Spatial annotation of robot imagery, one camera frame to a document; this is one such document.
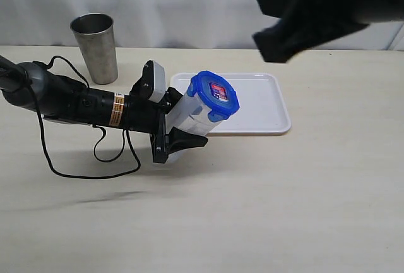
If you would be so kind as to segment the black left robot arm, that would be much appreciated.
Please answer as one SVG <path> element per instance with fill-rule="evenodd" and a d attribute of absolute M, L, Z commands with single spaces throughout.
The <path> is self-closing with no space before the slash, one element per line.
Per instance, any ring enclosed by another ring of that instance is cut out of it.
<path fill-rule="evenodd" d="M 39 110 L 57 123 L 90 124 L 150 135 L 152 159 L 165 163 L 170 154 L 204 147 L 208 139 L 176 127 L 166 129 L 166 115 L 182 94 L 165 85 L 165 71 L 156 61 L 145 63 L 142 76 L 127 95 L 91 88 L 86 80 L 55 75 L 53 64 L 15 64 L 1 58 L 1 92 L 11 105 Z"/>

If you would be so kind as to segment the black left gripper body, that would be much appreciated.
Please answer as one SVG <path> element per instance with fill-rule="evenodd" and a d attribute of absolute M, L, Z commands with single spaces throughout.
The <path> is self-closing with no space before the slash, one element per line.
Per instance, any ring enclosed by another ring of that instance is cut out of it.
<path fill-rule="evenodd" d="M 166 115 L 179 102 L 182 94 L 175 88 L 166 87 L 159 103 L 149 100 L 153 89 L 151 60 L 143 67 L 141 78 L 133 85 L 126 97 L 122 126 L 129 131 L 150 135 L 154 163 L 166 163 L 169 158 L 169 133 L 166 133 Z"/>

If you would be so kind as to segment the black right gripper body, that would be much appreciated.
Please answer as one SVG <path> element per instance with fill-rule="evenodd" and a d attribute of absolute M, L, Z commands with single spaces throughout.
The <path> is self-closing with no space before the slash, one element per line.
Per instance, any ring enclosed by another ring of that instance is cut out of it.
<path fill-rule="evenodd" d="M 301 52 L 373 23 L 403 21 L 403 0 L 290 0 L 283 50 Z"/>

